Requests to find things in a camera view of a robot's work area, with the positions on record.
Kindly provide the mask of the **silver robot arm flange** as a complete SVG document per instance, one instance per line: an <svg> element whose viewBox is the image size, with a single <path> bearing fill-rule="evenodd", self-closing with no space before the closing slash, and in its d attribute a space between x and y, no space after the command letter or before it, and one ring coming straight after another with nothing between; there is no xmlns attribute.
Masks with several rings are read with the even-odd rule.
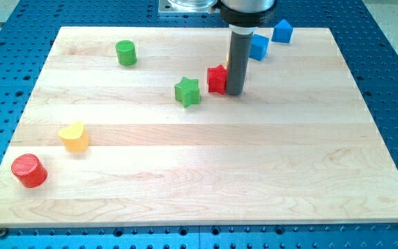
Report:
<svg viewBox="0 0 398 249"><path fill-rule="evenodd" d="M262 26L274 17L277 0L214 0L209 13L218 11L228 24L242 28Z"/></svg>

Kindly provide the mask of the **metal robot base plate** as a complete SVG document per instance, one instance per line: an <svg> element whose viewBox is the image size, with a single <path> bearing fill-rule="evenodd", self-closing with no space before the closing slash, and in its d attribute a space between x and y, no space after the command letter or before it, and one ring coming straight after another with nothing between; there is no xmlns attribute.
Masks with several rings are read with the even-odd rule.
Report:
<svg viewBox="0 0 398 249"><path fill-rule="evenodd" d="M158 12L162 14L205 13L214 0L159 0Z"/></svg>

